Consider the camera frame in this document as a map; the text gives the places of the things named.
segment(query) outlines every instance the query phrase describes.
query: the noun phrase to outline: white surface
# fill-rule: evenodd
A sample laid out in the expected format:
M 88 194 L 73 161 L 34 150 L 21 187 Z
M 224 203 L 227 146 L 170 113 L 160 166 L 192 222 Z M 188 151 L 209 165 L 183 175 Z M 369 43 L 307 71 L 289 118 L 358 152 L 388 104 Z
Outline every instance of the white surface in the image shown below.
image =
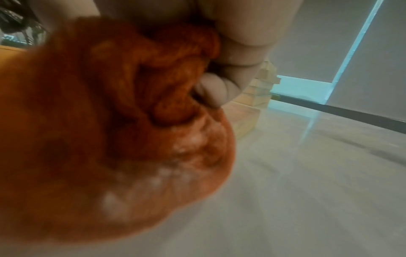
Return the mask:
M 0 256 L 404 257 L 405 156 L 404 134 L 271 101 L 210 199 L 122 241 Z

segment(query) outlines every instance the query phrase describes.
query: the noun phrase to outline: stack of wooden blocks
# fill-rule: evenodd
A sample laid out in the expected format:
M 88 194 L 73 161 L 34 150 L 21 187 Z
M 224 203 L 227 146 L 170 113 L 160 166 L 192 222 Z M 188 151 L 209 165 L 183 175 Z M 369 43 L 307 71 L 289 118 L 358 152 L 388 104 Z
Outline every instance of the stack of wooden blocks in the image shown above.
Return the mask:
M 265 60 L 255 79 L 234 101 L 249 106 L 268 103 L 271 99 L 270 90 L 274 84 L 279 83 L 280 78 L 276 76 L 276 67 L 269 60 Z

